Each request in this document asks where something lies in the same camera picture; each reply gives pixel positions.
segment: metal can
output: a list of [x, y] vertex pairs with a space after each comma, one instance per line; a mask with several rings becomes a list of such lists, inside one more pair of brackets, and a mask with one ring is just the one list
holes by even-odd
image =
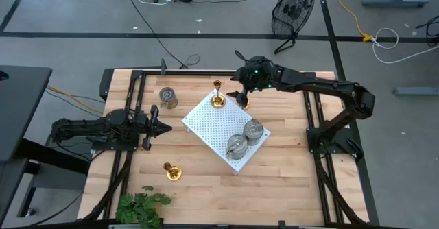
[[231, 136], [227, 141], [227, 156], [239, 160], [246, 155], [247, 140], [240, 134]]
[[259, 123], [256, 119], [252, 119], [244, 126], [243, 135], [247, 139], [249, 146], [258, 144], [259, 139], [263, 134], [262, 123]]
[[172, 88], [162, 88], [159, 93], [160, 100], [162, 101], [160, 107], [167, 109], [175, 108], [178, 104], [176, 93]]

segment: wooden table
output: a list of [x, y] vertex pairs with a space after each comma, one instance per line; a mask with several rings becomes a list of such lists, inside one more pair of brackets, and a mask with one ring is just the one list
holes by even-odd
[[[115, 70], [105, 113], [124, 107], [131, 71]], [[317, 72], [317, 76], [334, 78], [332, 72]], [[238, 82], [225, 76], [147, 76], [142, 110], [149, 112], [152, 104], [159, 105], [158, 92], [167, 86], [175, 90], [178, 106], [171, 110], [160, 108], [160, 121], [174, 129], [154, 139], [151, 151], [139, 147], [134, 153], [128, 192], [140, 193], [142, 186], [150, 185], [154, 191], [171, 196], [170, 205], [158, 208], [166, 224], [276, 225], [285, 220], [287, 225], [323, 225], [316, 169], [305, 134], [308, 124], [303, 93], [270, 89], [249, 95], [252, 105], [247, 112], [262, 122], [271, 135], [235, 176], [233, 169], [193, 132], [185, 132], [181, 122], [213, 89], [213, 80], [223, 82], [223, 93], [241, 89]], [[326, 119], [342, 110], [337, 97], [321, 95], [321, 100]], [[91, 164], [78, 218], [87, 215], [108, 188], [114, 155], [107, 151]], [[332, 157], [340, 193], [368, 221], [355, 161], [348, 154]], [[164, 162], [180, 165], [181, 179], [168, 180]], [[331, 219], [335, 221], [333, 200], [328, 191], [327, 195]], [[118, 199], [117, 191], [111, 217]]]

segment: white pegboard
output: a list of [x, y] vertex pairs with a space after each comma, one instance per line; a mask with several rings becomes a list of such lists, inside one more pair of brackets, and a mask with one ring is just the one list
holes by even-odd
[[258, 144], [248, 146], [246, 155], [242, 159], [227, 159], [227, 140], [234, 134], [242, 134], [245, 124], [252, 117], [226, 96], [226, 105], [223, 108], [212, 107], [211, 98], [214, 94], [216, 94], [215, 89], [186, 115], [182, 122], [187, 130], [193, 131], [219, 157], [225, 160], [236, 174], [252, 158], [271, 132], [264, 127]]

